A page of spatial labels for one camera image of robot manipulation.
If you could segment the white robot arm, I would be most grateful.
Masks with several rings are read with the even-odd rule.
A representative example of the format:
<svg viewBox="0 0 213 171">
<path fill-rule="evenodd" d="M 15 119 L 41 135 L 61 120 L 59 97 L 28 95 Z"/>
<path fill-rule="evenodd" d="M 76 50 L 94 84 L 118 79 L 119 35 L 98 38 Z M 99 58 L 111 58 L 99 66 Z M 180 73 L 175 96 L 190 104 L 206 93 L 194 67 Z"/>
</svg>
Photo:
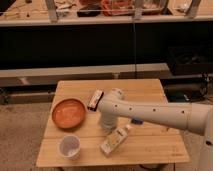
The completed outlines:
<svg viewBox="0 0 213 171">
<path fill-rule="evenodd" d="M 125 101 L 123 91 L 115 88 L 102 97 L 98 110 L 105 130 L 115 129 L 118 118 L 126 117 L 203 136 L 197 171 L 213 171 L 213 105 Z"/>
</svg>

